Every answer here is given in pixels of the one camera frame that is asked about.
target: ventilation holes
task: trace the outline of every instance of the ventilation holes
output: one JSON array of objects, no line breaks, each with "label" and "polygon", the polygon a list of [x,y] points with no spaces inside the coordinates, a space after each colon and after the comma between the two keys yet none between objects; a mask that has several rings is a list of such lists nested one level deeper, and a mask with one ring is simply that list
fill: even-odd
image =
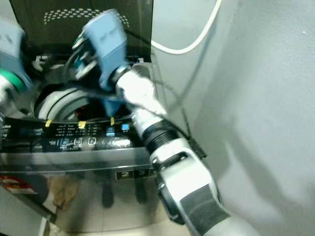
[{"label": "ventilation holes", "polygon": [[[57,9],[45,12],[43,20],[46,25],[48,22],[52,22],[54,20],[66,19],[66,18],[93,18],[105,11],[101,11],[99,9],[83,9],[83,8],[71,8],[71,9]],[[119,22],[123,23],[125,26],[129,27],[129,21],[125,15],[121,16],[119,13],[116,13],[116,18]]]}]

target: floor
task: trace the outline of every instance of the floor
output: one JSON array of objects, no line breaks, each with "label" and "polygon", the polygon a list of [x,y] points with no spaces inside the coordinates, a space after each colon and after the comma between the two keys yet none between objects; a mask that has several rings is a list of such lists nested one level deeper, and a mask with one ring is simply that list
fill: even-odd
[{"label": "floor", "polygon": [[189,236],[185,226],[168,220],[158,199],[153,178],[143,182],[148,201],[139,204],[134,180],[114,181],[114,204],[101,205],[102,187],[86,178],[80,182],[76,197],[67,211],[57,211],[56,224],[45,236]]},{"label": "floor", "polygon": [[163,221],[147,227],[110,231],[101,233],[67,234],[65,232],[51,232],[49,236],[189,236],[185,226],[177,225],[171,221]]}]

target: label sticker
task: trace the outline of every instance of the label sticker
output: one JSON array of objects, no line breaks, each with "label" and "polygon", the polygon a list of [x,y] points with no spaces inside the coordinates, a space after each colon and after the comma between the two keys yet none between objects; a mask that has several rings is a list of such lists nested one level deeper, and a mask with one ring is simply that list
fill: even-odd
[{"label": "label sticker", "polygon": [[0,176],[0,184],[13,194],[37,194],[24,180],[13,176]]},{"label": "label sticker", "polygon": [[79,128],[79,129],[84,129],[86,123],[87,123],[86,121],[79,121],[79,123],[78,123],[78,128]]},{"label": "label sticker", "polygon": [[113,117],[110,118],[110,125],[114,125],[115,124],[115,119]]},{"label": "label sticker", "polygon": [[146,177],[155,177],[157,176],[155,170],[153,169],[142,169],[134,171],[120,171],[115,172],[116,180],[125,180],[133,178],[146,178]]},{"label": "label sticker", "polygon": [[49,127],[52,121],[53,121],[52,119],[47,120],[45,123],[45,127]]}]

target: gray wall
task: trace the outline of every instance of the gray wall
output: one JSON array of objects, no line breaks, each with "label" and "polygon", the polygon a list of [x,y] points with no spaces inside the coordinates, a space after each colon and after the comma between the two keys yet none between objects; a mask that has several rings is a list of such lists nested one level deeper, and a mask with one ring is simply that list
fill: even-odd
[{"label": "gray wall", "polygon": [[9,0],[0,1],[0,16],[9,19],[12,22],[16,22]]},{"label": "gray wall", "polygon": [[[203,30],[215,0],[156,0],[153,10],[152,39],[166,47],[181,49],[190,45]],[[201,102],[211,82],[213,73],[223,49],[236,0],[224,0],[210,33],[193,51],[183,55],[170,55],[152,49],[152,60],[160,67],[160,78],[170,84],[180,94],[191,124],[194,123],[201,108]],[[163,102],[163,92],[158,90]],[[178,106],[166,91],[166,102],[174,121],[183,125]]]},{"label": "gray wall", "polygon": [[313,0],[238,1],[203,74],[194,133],[226,206],[264,236],[315,235],[314,13]]}]

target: white cable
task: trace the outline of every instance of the white cable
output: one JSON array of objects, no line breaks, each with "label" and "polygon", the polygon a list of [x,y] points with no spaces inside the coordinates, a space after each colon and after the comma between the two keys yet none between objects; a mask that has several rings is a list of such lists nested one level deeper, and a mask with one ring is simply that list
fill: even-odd
[{"label": "white cable", "polygon": [[219,11],[219,8],[221,6],[222,0],[217,0],[216,4],[212,10],[212,13],[207,21],[207,24],[205,26],[205,28],[203,29],[203,31],[201,32],[201,34],[198,36],[198,38],[192,43],[190,44],[188,47],[185,47],[183,49],[171,49],[171,48],[167,48],[153,40],[151,40],[151,45],[163,52],[169,53],[169,54],[176,54],[176,55],[180,55],[180,54],[184,54],[187,52],[190,52],[192,49],[194,49],[195,47],[198,46],[198,44],[203,40],[203,38],[206,36],[206,34],[208,33],[209,29],[211,28],[211,25],[214,21],[214,19],[217,16],[217,13]]}]

